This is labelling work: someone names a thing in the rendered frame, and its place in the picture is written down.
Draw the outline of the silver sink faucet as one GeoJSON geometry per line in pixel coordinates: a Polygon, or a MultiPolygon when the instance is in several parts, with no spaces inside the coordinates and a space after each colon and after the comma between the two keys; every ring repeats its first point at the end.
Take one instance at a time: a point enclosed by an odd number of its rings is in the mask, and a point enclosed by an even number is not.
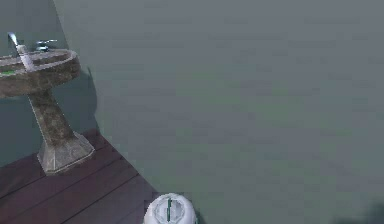
{"type": "Polygon", "coordinates": [[[49,50],[49,44],[55,42],[55,39],[39,40],[36,42],[36,50],[47,52],[49,50]]]}

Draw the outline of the brown stone pedestal sink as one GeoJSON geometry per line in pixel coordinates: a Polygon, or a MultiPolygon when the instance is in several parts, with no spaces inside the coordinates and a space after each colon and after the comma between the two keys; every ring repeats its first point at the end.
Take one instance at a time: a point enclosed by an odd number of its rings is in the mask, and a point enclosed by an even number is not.
{"type": "Polygon", "coordinates": [[[43,137],[37,159],[47,175],[58,175],[89,159],[95,148],[81,134],[72,130],[52,89],[80,74],[75,51],[53,49],[28,53],[34,64],[27,71],[20,56],[0,56],[0,72],[13,70],[14,75],[0,76],[0,99],[26,95],[43,137]]]}

